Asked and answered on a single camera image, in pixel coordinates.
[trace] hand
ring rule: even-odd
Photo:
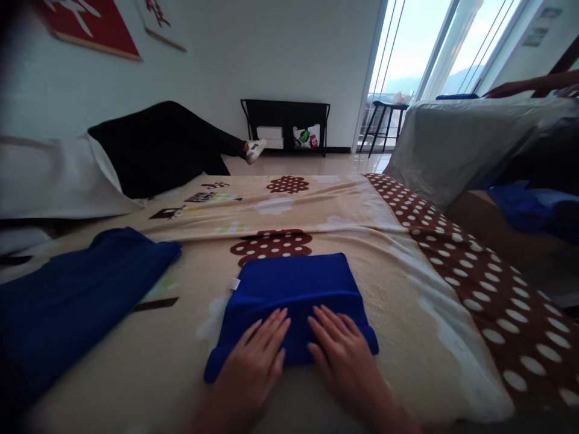
[[[249,431],[282,374],[285,350],[278,350],[290,327],[286,315],[287,309],[276,309],[261,327],[260,319],[245,331],[197,412],[191,433]]]
[[[507,96],[513,96],[517,93],[525,92],[527,90],[533,90],[530,80],[523,81],[513,81],[511,83],[504,83],[497,86],[487,93],[485,93],[483,98],[506,98]]]
[[[313,343],[308,348],[336,401],[372,431],[419,433],[418,425],[382,379],[354,321],[347,315],[334,314],[326,306],[314,306],[314,313],[318,320],[310,316],[308,322],[324,351]]]

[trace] black stool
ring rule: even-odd
[[[366,132],[362,140],[362,145],[360,146],[360,151],[362,151],[362,148],[364,147],[366,137],[368,136],[368,132],[370,131],[370,127],[372,126],[372,122],[374,122],[374,116],[376,116],[378,107],[382,107],[382,114],[380,115],[380,121],[378,122],[378,126],[376,127],[376,131],[374,133],[374,140],[372,141],[372,146],[370,147],[370,154],[368,154],[369,157],[370,155],[372,155],[372,151],[374,149],[374,145],[376,144],[376,139],[378,137],[384,138],[384,148],[386,147],[387,139],[396,139],[396,141],[398,141],[398,137],[400,136],[400,124],[402,123],[402,114],[404,113],[404,110],[406,110],[409,107],[406,104],[390,104],[388,102],[382,101],[374,101],[372,104],[374,105],[374,113],[372,113],[370,122],[368,122],[368,125],[366,126]],[[386,127],[386,133],[379,134],[378,132],[380,131],[380,127],[382,126],[382,120],[384,119],[384,113],[386,113],[386,109],[390,109],[390,115],[388,116],[388,126]],[[398,128],[396,129],[396,137],[389,137],[388,132],[390,131],[390,121],[392,120],[393,110],[400,110],[400,117],[398,118]]]

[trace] sky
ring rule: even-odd
[[[477,5],[480,6],[470,27],[469,33],[464,40],[460,52],[458,53],[457,59],[451,69],[451,74],[470,67],[473,59],[475,59],[479,47],[483,43],[483,40],[489,31],[489,28],[493,24],[495,17],[499,13],[499,10],[501,10],[490,35],[488,36],[482,50],[480,51],[475,61],[475,65],[479,63],[485,63],[485,61],[492,53],[496,43],[500,39],[500,36],[504,31],[504,28],[507,26],[509,19],[520,3],[520,0],[461,1],[469,2],[473,5],[474,9],[476,9]],[[446,11],[450,2],[451,0],[388,0],[386,17],[384,20],[384,26],[382,28],[382,36],[378,46],[376,64],[374,66],[373,78],[369,92],[373,92],[376,79],[378,79],[376,91],[379,92],[379,89],[382,88],[384,73],[386,70],[386,65],[388,64],[388,57],[390,56],[390,52],[391,59],[390,63],[388,64],[386,80],[422,76],[430,57],[432,48],[434,47],[438,32],[440,31],[440,27],[442,26],[443,20],[446,16]],[[400,25],[398,27],[396,43],[394,45],[393,51],[391,51],[391,45],[392,41],[394,40],[394,33],[396,32],[400,11],[402,11],[402,18],[400,19]],[[384,51],[384,42],[388,30],[388,24],[390,22],[390,17],[392,15],[393,19],[390,27],[390,36],[388,37],[386,49]],[[499,31],[490,44],[486,56],[483,59],[483,54],[489,46],[493,34],[495,33],[495,29],[497,29],[503,17],[505,18],[502,21],[502,25],[500,26]],[[382,65],[380,65],[383,52],[384,59],[382,60]]]

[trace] glass door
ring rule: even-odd
[[[361,113],[358,152],[391,151],[404,115],[388,112],[378,130],[377,112],[362,147],[373,102],[412,104],[438,95],[470,93],[502,33],[526,0],[389,0],[372,79]]]

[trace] covered bed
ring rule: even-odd
[[[579,404],[579,329],[495,252],[382,174],[201,176],[27,252],[2,281],[133,227],[182,256],[35,405],[47,433],[178,432],[204,390],[232,278],[249,260],[344,253],[384,379],[423,424]],[[288,368],[256,432],[362,430],[315,367]]]

